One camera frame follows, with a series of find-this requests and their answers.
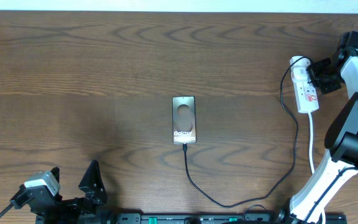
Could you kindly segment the Galaxy S25 Ultra smartphone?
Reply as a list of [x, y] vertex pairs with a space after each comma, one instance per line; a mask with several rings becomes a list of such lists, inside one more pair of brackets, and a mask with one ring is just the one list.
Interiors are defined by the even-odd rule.
[[194, 96], [172, 98], [172, 136], [174, 144], [195, 144], [196, 110]]

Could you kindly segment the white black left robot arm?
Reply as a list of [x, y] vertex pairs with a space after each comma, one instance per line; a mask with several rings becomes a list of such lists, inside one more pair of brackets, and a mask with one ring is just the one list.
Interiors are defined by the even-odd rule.
[[63, 200], [59, 194], [47, 195], [44, 189], [35, 190], [30, 211], [44, 223], [116, 223], [114, 212], [104, 208], [108, 196], [98, 161], [91, 162], [78, 188], [85, 196], [69, 200]]

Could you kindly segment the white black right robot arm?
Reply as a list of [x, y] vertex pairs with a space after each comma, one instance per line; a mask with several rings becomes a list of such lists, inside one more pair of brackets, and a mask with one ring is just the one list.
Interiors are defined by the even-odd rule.
[[316, 90], [329, 93], [345, 83], [349, 101], [330, 125], [319, 166], [305, 186], [288, 200], [277, 223], [326, 223], [325, 206], [358, 174], [358, 46], [340, 46], [333, 59], [313, 63], [302, 56], [290, 59], [288, 71], [300, 113], [318, 109]]

